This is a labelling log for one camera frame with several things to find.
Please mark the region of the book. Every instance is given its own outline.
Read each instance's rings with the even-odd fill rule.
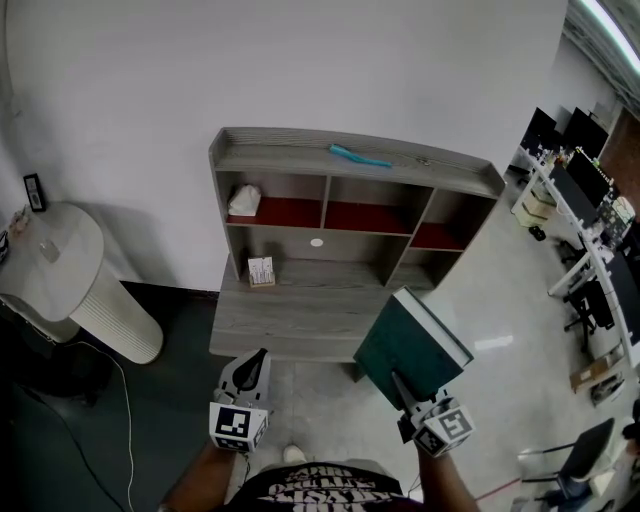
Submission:
[[[378,315],[354,359],[393,406],[402,400],[391,377],[398,373],[419,401],[463,372],[473,355],[407,287]]]

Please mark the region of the shelf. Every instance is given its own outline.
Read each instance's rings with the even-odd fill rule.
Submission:
[[[263,197],[255,217],[227,215],[232,226],[288,226],[319,228],[322,218],[322,201],[285,197]]]
[[[495,178],[491,179],[482,169],[465,168],[437,160],[430,160],[426,166],[413,157],[391,153],[358,151],[358,154],[391,162],[393,167],[358,164],[329,153],[328,149],[232,144],[216,163],[216,171],[256,170],[363,177],[442,188],[489,198],[497,198],[504,188],[504,183]]]
[[[324,227],[410,236],[401,213],[401,209],[394,206],[329,201]]]
[[[456,240],[446,224],[423,223],[411,242],[411,249],[463,252],[464,246]]]
[[[367,263],[274,259],[274,269],[275,286],[250,288],[227,265],[210,352],[264,347],[274,359],[353,362],[393,290]]]

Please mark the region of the power cord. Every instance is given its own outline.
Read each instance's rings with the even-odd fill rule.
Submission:
[[[129,478],[129,485],[127,486],[127,501],[129,503],[129,509],[131,510],[131,512],[135,512],[135,510],[133,508],[133,505],[131,503],[131,487],[133,486],[133,475],[134,475],[134,472],[135,472],[135,463],[134,463],[134,460],[133,460],[133,446],[132,446],[132,444],[133,444],[133,440],[132,440],[133,435],[132,435],[132,420],[131,420],[131,403],[129,402],[129,390],[127,389],[127,378],[126,378],[126,376],[124,374],[124,369],[122,368],[120,363],[118,363],[118,361],[116,361],[110,354],[100,350],[99,348],[94,347],[93,345],[87,343],[86,341],[77,341],[77,342],[74,342],[74,343],[68,343],[66,345],[60,345],[60,344],[56,343],[55,340],[53,340],[50,336],[48,336],[45,333],[43,333],[42,331],[40,331],[40,329],[38,329],[36,326],[34,326],[31,322],[27,321],[27,324],[40,337],[42,337],[43,339],[45,339],[47,342],[49,342],[50,344],[52,344],[54,346],[61,347],[61,348],[69,348],[69,347],[74,347],[76,345],[86,345],[87,347],[90,347],[93,350],[95,350],[96,352],[100,352],[102,355],[104,355],[104,356],[108,357],[109,359],[111,359],[113,364],[115,364],[118,367],[118,369],[120,370],[120,374],[122,375],[122,385],[124,387],[124,396],[125,396],[125,399],[126,399],[126,402],[127,402],[127,415],[128,415],[128,418],[129,418],[129,460],[131,462],[131,476]],[[120,510],[122,510],[122,512],[124,512],[124,510],[120,506],[120,504],[117,501],[115,501],[113,496],[111,496],[111,494],[109,494],[109,492],[104,488],[104,486],[100,483],[100,481],[98,480],[97,476],[95,475],[95,473],[93,472],[93,470],[89,466],[87,460],[84,457],[84,453],[82,452],[82,448],[80,448],[80,445],[76,441],[75,437],[73,437],[73,433],[69,429],[69,426],[65,422],[64,418],[62,416],[60,416],[60,414],[58,414],[58,412],[55,409],[53,409],[49,404],[47,404],[44,400],[42,400],[38,395],[36,395],[35,393],[30,394],[31,392],[26,390],[25,388],[22,388],[22,390],[25,391],[25,393],[27,393],[27,395],[31,396],[31,398],[34,398],[35,400],[37,400],[39,402],[42,402],[44,405],[46,405],[49,409],[51,409],[54,413],[56,413],[58,415],[58,417],[64,422],[64,425],[67,428],[67,431],[69,432],[69,434],[71,435],[71,438],[72,438],[74,444],[78,448],[78,451],[80,452],[80,455],[82,456],[82,460],[84,461],[85,466],[89,470],[89,473],[91,473],[91,475],[93,476],[94,480],[96,481],[96,483],[98,484],[100,489],[102,489],[102,491],[118,506],[118,508]],[[247,475],[245,475],[245,481],[247,479],[248,474],[249,474],[249,470],[247,469]]]
[[[49,409],[53,414],[55,414],[58,419],[60,419],[60,421],[62,422],[62,424],[64,425],[64,428],[67,430],[67,433],[69,434],[69,437],[71,438],[71,441],[73,442],[74,446],[76,447],[76,449],[78,450],[78,453],[80,454],[80,458],[82,459],[82,462],[84,463],[84,467],[87,468],[87,471],[89,472],[89,474],[91,475],[91,477],[93,478],[93,481],[96,483],[96,485],[100,488],[100,490],[104,493],[104,495],[109,498],[113,504],[118,507],[118,510],[120,510],[120,512],[125,512],[124,508],[122,508],[122,505],[120,505],[120,503],[118,503],[118,501],[112,496],[112,494],[107,490],[107,488],[104,486],[104,484],[100,481],[100,479],[98,478],[98,475],[95,474],[95,472],[93,471],[93,469],[91,469],[91,466],[89,465],[89,461],[87,461],[87,457],[84,454],[84,451],[82,450],[82,446],[80,445],[80,443],[78,442],[78,440],[76,439],[76,437],[73,435],[73,431],[71,430],[71,428],[69,427],[69,424],[67,423],[67,421],[64,419],[64,417],[58,412],[56,411],[53,407],[51,407],[47,402],[45,402],[37,393],[34,393],[33,391],[31,391],[28,388],[22,387],[20,385],[18,385],[18,387],[31,399],[35,400],[36,402],[41,403],[42,405],[44,405],[47,409]]]
[[[129,477],[129,485],[127,486],[127,501],[129,503],[129,509],[131,509],[131,512],[135,512],[133,505],[131,504],[131,487],[133,486],[133,475],[135,472],[135,462],[133,460],[133,446],[132,446],[133,436],[132,436],[132,428],[131,428],[132,427],[131,403],[129,402],[129,390],[127,389],[127,378],[124,374],[124,369],[122,368],[120,363],[118,363],[118,361],[116,361],[110,354],[103,352],[99,348],[94,347],[93,345],[87,343],[86,341],[79,341],[78,343],[74,343],[73,345],[86,345],[87,347],[91,347],[96,352],[100,352],[102,355],[107,356],[109,359],[111,359],[111,361],[113,361],[113,364],[115,364],[118,367],[118,369],[120,370],[120,374],[122,375],[122,385],[124,387],[124,397],[127,401],[127,415],[129,417],[129,460],[131,462],[131,476]]]

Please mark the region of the table leg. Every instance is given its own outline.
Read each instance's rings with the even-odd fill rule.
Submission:
[[[578,272],[580,272],[580,269],[582,267],[584,267],[587,262],[589,261],[590,255],[587,252],[582,258],[580,258],[578,260],[578,262],[571,267],[571,269],[569,270],[569,272],[567,272],[564,276],[562,276],[562,278],[560,279],[560,281],[558,281],[556,284],[554,284],[551,288],[549,288],[549,291],[547,292],[549,295],[555,295],[556,292],[565,284],[567,284],[571,278],[573,276],[575,276]]]
[[[516,200],[516,204],[514,204],[513,208],[511,208],[511,213],[515,213],[516,210],[520,208],[520,206],[522,206],[522,203],[524,202],[526,197],[531,193],[531,190],[533,189],[535,184],[538,183],[538,180],[540,178],[541,178],[540,171],[536,170],[531,176],[529,183],[527,183],[527,186],[522,191],[522,194],[520,194],[520,197],[518,197],[518,199]]]

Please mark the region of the ceiling light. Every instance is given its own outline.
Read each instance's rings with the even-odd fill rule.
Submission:
[[[609,13],[597,2],[597,0],[581,0],[581,2],[587,9],[589,9],[589,11],[591,11],[591,14],[596,17],[604,29],[613,38],[635,72],[640,73],[640,59],[638,58],[638,54],[635,52],[633,46],[631,46],[616,22],[613,21]]]

